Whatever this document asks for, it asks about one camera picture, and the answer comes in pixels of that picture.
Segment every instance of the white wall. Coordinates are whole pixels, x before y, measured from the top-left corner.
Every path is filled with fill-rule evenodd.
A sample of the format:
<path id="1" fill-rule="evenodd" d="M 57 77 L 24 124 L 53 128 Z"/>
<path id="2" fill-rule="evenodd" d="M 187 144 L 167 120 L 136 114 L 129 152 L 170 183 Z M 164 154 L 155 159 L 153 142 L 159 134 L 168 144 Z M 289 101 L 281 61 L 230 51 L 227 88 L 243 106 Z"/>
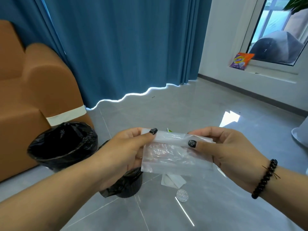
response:
<path id="1" fill-rule="evenodd" d="M 213 0 L 199 73 L 308 111 L 308 59 L 298 75 L 267 74 L 268 70 L 253 66 L 245 71 L 229 67 L 241 49 L 255 3 Z M 257 71 L 265 76 L 255 74 Z"/>

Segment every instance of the trash can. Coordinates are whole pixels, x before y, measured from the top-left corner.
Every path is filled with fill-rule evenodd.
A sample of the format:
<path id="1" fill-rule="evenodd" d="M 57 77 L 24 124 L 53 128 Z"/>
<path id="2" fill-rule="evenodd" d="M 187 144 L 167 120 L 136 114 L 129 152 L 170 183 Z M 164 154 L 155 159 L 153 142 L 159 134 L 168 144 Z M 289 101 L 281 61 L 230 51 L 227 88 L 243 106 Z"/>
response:
<path id="1" fill-rule="evenodd" d="M 58 172 L 90 157 L 97 147 L 97 134 L 88 124 L 66 122 L 37 136 L 27 153 L 40 165 Z"/>
<path id="2" fill-rule="evenodd" d="M 104 146 L 109 140 L 103 143 L 98 149 Z M 141 168 L 135 168 L 126 172 L 116 183 L 109 188 L 100 191 L 100 194 L 105 198 L 117 195 L 120 198 L 129 198 L 135 195 L 142 185 Z"/>

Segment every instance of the glossy floor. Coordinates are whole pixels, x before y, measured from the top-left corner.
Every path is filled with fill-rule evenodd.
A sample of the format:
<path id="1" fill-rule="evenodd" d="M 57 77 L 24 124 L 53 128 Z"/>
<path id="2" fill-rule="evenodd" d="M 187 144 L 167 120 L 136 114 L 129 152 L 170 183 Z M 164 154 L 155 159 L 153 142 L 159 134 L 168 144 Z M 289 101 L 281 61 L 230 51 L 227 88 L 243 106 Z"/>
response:
<path id="1" fill-rule="evenodd" d="M 123 101 L 103 101 L 89 111 L 99 144 L 131 127 L 186 133 L 205 126 L 237 129 L 268 158 L 304 174 L 308 153 L 291 137 L 303 117 L 198 79 L 180 87 L 151 90 Z M 0 200 L 51 172 L 36 167 L 0 183 Z M 301 230 L 261 198 L 253 200 L 214 170 L 205 179 L 184 177 L 189 198 L 179 204 L 176 189 L 162 186 L 161 175 L 144 173 L 140 191 L 128 199 L 95 194 L 64 230 Z"/>

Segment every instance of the green object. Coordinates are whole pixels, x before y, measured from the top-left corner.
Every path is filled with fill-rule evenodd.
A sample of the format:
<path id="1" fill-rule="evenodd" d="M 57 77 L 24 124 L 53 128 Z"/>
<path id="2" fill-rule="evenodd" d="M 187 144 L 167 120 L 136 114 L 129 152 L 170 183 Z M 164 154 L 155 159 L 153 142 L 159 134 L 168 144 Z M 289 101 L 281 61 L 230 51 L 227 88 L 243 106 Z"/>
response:
<path id="1" fill-rule="evenodd" d="M 291 10 L 291 14 L 295 14 L 303 9 L 308 8 L 308 0 L 290 0 L 283 10 Z"/>

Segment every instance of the black bead bracelet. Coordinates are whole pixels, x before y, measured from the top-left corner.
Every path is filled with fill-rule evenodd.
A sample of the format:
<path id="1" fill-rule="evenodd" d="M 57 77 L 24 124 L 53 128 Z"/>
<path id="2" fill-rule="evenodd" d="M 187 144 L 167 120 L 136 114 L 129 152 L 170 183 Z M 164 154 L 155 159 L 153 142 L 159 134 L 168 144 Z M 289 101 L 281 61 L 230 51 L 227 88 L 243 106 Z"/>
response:
<path id="1" fill-rule="evenodd" d="M 261 179 L 261 181 L 259 182 L 256 189 L 251 194 L 251 197 L 253 199 L 258 198 L 259 195 L 261 194 L 261 192 L 264 190 L 267 182 L 270 180 L 271 176 L 274 174 L 274 171 L 277 167 L 277 164 L 278 164 L 277 160 L 275 160 L 275 159 L 270 160 L 270 164 L 269 164 L 270 166 L 267 168 L 267 171 L 266 171 L 264 177 Z"/>

